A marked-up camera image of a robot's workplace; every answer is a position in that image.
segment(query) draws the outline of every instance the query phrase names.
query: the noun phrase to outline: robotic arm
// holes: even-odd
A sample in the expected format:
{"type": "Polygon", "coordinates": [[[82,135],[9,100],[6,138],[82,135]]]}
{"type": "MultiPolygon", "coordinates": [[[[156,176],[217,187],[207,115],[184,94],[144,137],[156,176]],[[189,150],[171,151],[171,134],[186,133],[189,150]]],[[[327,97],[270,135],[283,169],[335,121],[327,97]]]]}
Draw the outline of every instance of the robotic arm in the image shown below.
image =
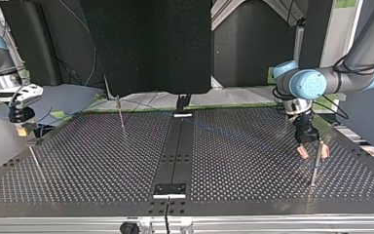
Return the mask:
{"type": "Polygon", "coordinates": [[[318,130],[312,126],[314,99],[374,88],[374,12],[348,54],[335,65],[300,69],[295,61],[288,61],[278,65],[273,75],[277,83],[275,95],[282,99],[296,127],[296,140],[301,147],[302,143],[319,140],[318,130]]]}
{"type": "Polygon", "coordinates": [[[43,89],[19,77],[7,44],[0,38],[0,101],[9,105],[9,120],[15,124],[18,134],[26,137],[36,128],[34,111],[28,107],[43,94],[43,89]]]}

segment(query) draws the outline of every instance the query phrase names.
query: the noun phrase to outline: black backdrop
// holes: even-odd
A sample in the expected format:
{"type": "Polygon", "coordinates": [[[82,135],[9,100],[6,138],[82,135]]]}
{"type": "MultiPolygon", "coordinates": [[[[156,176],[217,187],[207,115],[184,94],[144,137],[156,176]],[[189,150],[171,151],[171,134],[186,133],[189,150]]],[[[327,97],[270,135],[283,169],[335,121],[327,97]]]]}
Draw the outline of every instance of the black backdrop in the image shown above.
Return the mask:
{"type": "Polygon", "coordinates": [[[210,89],[209,0],[81,0],[113,96],[210,89]]]}

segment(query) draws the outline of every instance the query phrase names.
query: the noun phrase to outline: perforated metal table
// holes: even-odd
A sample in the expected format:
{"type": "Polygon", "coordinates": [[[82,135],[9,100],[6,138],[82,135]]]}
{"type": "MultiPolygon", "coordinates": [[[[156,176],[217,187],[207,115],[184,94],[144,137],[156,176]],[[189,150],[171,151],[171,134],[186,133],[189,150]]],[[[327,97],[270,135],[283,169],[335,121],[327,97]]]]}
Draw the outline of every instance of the perforated metal table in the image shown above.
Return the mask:
{"type": "Polygon", "coordinates": [[[274,107],[194,110],[190,118],[125,113],[123,119],[124,128],[118,113],[82,114],[33,153],[3,165],[0,217],[178,222],[374,215],[374,158],[318,117],[331,157],[322,162],[316,187],[309,186],[313,159],[300,159],[294,128],[274,107]],[[156,184],[179,183],[186,184],[185,199],[153,199],[156,184]]]}

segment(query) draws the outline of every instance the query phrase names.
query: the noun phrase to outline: wire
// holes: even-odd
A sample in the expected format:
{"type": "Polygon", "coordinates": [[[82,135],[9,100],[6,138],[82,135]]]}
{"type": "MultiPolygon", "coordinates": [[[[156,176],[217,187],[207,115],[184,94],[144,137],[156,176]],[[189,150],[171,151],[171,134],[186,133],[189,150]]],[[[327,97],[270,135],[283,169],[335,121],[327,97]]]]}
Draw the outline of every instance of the wire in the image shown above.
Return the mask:
{"type": "Polygon", "coordinates": [[[291,8],[293,7],[293,3],[294,3],[294,0],[291,0],[289,11],[287,12],[287,20],[286,20],[287,24],[289,24],[290,14],[291,14],[291,8]]]}
{"type": "Polygon", "coordinates": [[[292,100],[292,99],[295,99],[294,96],[290,96],[290,95],[284,95],[284,94],[281,94],[278,90],[278,87],[275,87],[274,89],[272,89],[272,95],[277,98],[277,99],[282,99],[282,100],[292,100]]]}
{"type": "Polygon", "coordinates": [[[0,70],[0,73],[3,73],[3,72],[9,72],[9,71],[22,71],[24,70],[25,67],[24,66],[12,66],[12,67],[7,67],[7,68],[4,68],[4,69],[1,69],[0,70]]]}
{"type": "Polygon", "coordinates": [[[87,86],[91,78],[93,78],[94,72],[95,72],[95,66],[96,66],[96,48],[93,47],[93,70],[91,71],[91,74],[88,77],[87,82],[85,83],[85,86],[87,86]]]}
{"type": "MultiPolygon", "coordinates": [[[[88,31],[89,35],[91,36],[91,32],[90,32],[90,29],[87,27],[87,25],[83,22],[83,20],[81,18],[78,17],[77,14],[74,13],[74,11],[72,11],[64,2],[63,0],[59,0],[59,2],[63,5],[63,7],[68,10],[68,12],[70,12],[83,26],[84,28],[88,31]]],[[[90,80],[93,78],[94,76],[94,72],[95,72],[95,67],[96,67],[96,47],[95,45],[93,44],[93,69],[85,83],[84,86],[87,86],[88,83],[90,82],[90,80]]]]}
{"type": "Polygon", "coordinates": [[[346,120],[349,120],[350,117],[348,115],[348,113],[345,112],[345,110],[343,110],[338,104],[336,104],[333,100],[331,100],[329,97],[327,96],[323,96],[327,101],[329,101],[330,103],[332,103],[334,106],[336,106],[338,108],[338,110],[340,110],[341,113],[339,113],[338,111],[334,111],[332,108],[322,104],[322,103],[319,103],[319,102],[316,102],[314,101],[314,104],[316,105],[320,105],[321,107],[325,108],[325,109],[328,109],[330,111],[332,111],[333,113],[335,113],[336,115],[340,116],[341,118],[344,118],[346,120]]]}
{"type": "Polygon", "coordinates": [[[14,93],[14,95],[12,96],[11,98],[11,101],[9,102],[9,107],[13,107],[14,106],[14,103],[15,103],[15,99],[17,98],[17,95],[19,93],[19,91],[25,86],[25,83],[22,83],[20,85],[20,87],[17,89],[17,91],[14,93]]]}
{"type": "Polygon", "coordinates": [[[350,69],[345,64],[345,58],[346,58],[346,56],[343,56],[335,62],[335,64],[332,66],[333,71],[335,71],[337,73],[340,73],[340,74],[356,74],[356,75],[363,75],[363,76],[374,74],[374,71],[371,72],[371,73],[364,73],[366,71],[374,70],[374,64],[370,64],[370,65],[368,65],[367,67],[364,67],[364,68],[350,69]],[[341,64],[341,62],[342,62],[342,66],[346,70],[339,69],[339,65],[341,64]]]}
{"type": "Polygon", "coordinates": [[[82,84],[82,81],[81,81],[81,78],[80,76],[78,75],[78,73],[72,68],[71,65],[69,65],[68,63],[66,63],[64,60],[60,59],[60,58],[56,58],[56,60],[63,66],[63,68],[68,72],[68,75],[69,75],[69,80],[68,80],[68,84],[71,83],[71,77],[80,85],[83,85],[82,84]]]}
{"type": "Polygon", "coordinates": [[[41,119],[39,119],[37,121],[37,123],[43,121],[45,118],[47,118],[50,114],[51,114],[51,111],[53,111],[53,107],[51,106],[50,110],[48,111],[48,113],[46,115],[44,115],[44,117],[42,117],[41,119]]]}
{"type": "Polygon", "coordinates": [[[89,32],[90,32],[90,29],[87,27],[87,25],[83,22],[83,20],[81,18],[78,17],[77,14],[75,14],[64,2],[63,0],[59,0],[59,2],[63,5],[64,8],[66,8],[66,10],[68,10],[84,27],[85,29],[89,32]]]}

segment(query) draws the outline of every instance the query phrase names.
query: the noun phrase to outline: metal rod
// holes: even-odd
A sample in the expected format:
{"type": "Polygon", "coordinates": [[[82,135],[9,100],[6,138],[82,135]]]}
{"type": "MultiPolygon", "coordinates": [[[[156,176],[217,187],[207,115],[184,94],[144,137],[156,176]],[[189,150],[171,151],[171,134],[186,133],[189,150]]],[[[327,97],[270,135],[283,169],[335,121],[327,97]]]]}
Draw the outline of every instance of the metal rod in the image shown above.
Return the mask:
{"type": "Polygon", "coordinates": [[[320,141],[318,143],[318,153],[317,153],[317,157],[316,157],[316,160],[315,160],[314,172],[312,173],[311,186],[315,186],[316,177],[318,175],[318,165],[320,163],[322,149],[323,149],[323,141],[320,141]]]}

